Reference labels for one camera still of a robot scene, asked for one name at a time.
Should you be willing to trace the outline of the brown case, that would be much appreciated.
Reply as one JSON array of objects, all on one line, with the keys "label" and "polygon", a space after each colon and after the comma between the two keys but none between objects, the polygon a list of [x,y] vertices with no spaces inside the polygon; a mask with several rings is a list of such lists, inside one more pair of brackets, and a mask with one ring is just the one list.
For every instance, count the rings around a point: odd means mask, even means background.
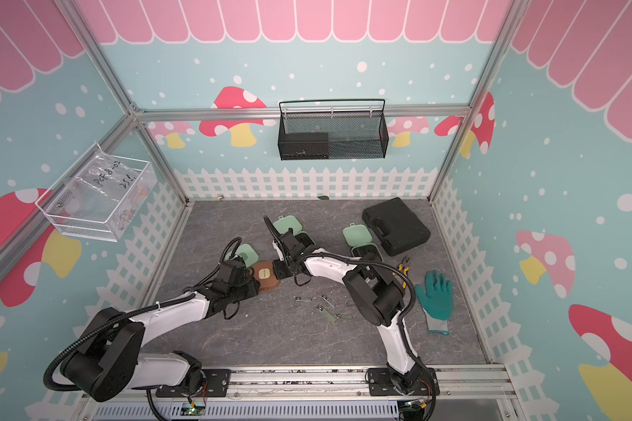
[{"label": "brown case", "polygon": [[259,282],[259,291],[275,289],[280,285],[280,280],[275,274],[273,261],[259,261],[252,266],[254,279]]}]

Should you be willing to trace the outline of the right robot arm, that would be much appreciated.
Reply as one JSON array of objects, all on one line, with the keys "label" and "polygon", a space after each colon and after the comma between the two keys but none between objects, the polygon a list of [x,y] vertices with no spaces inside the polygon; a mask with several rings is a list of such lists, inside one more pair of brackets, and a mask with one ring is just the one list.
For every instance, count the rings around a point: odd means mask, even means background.
[{"label": "right robot arm", "polygon": [[294,280],[304,274],[338,282],[347,289],[363,318],[377,328],[386,350],[390,382],[400,394],[421,389],[431,397],[440,394],[435,373],[414,351],[404,324],[417,300],[406,275],[369,255],[355,258],[330,253],[298,240],[292,231],[279,233],[272,223],[268,228],[278,261]]}]

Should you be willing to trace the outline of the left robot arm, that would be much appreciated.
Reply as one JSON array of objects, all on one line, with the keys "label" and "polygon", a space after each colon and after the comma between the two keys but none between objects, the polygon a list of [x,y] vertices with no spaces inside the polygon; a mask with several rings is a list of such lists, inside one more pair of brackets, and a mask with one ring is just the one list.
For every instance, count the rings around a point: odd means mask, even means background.
[{"label": "left robot arm", "polygon": [[205,389],[202,363],[184,351],[143,352],[149,342],[216,314],[260,291],[254,270],[239,258],[223,261],[201,282],[176,298],[128,312],[109,307],[96,314],[83,334],[47,366],[42,381],[53,391],[82,391],[98,402],[126,389],[164,386],[183,396]]}]

